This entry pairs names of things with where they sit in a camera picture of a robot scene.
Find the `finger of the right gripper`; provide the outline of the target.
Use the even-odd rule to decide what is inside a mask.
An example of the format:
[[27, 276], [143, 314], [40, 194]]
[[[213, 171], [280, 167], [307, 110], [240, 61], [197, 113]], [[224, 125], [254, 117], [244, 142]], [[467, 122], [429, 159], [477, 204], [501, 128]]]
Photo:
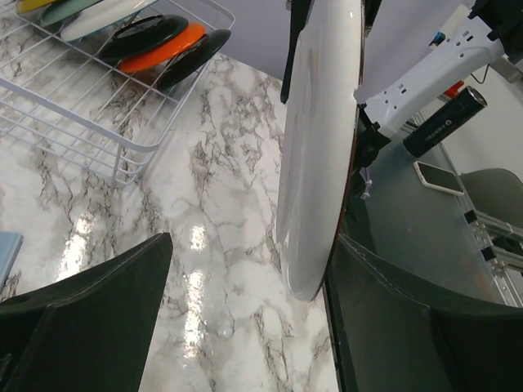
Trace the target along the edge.
[[289, 97], [291, 77], [293, 72], [294, 56], [297, 49], [297, 40], [299, 34], [306, 26], [309, 18], [312, 0], [292, 0], [290, 2], [290, 30], [289, 30], [289, 45], [288, 56], [286, 60], [284, 78], [280, 92], [280, 101], [286, 103]]

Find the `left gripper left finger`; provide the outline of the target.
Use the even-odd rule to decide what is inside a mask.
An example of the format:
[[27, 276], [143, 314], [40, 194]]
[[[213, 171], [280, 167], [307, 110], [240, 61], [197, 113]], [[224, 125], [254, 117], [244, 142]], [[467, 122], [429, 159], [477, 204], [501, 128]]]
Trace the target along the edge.
[[3, 391], [137, 391], [172, 259], [161, 233], [2, 302]]

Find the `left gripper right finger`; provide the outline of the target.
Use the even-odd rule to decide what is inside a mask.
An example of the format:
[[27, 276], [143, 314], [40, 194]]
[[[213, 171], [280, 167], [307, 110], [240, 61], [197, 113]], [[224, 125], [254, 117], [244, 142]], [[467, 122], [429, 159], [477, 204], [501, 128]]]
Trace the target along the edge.
[[522, 310], [465, 296], [342, 234], [333, 277], [358, 391], [520, 391]]

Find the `blue striped white plate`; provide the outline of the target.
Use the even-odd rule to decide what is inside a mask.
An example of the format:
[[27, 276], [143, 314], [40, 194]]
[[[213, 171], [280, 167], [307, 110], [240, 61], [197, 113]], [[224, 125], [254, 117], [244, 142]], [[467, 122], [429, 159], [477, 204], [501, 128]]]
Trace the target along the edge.
[[313, 301], [337, 237], [357, 127], [361, 1], [314, 1], [297, 39], [286, 104], [276, 244], [289, 292]]

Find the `watermelon pattern plate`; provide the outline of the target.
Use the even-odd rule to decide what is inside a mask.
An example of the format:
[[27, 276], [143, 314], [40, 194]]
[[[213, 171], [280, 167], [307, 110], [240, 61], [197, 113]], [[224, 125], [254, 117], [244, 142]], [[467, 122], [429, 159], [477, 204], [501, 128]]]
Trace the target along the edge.
[[78, 17], [60, 32], [60, 38], [71, 42], [99, 31], [155, 4], [157, 0], [104, 0], [82, 10]]

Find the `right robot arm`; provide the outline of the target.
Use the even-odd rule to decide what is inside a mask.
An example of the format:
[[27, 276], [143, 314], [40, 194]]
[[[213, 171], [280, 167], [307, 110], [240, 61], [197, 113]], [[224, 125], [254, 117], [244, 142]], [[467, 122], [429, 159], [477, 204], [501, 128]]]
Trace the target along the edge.
[[468, 74], [522, 46], [520, 1], [477, 1], [453, 36], [397, 81], [359, 105], [364, 5], [316, 1], [293, 61], [284, 135], [335, 136], [361, 118], [364, 132], [390, 140], [409, 117]]

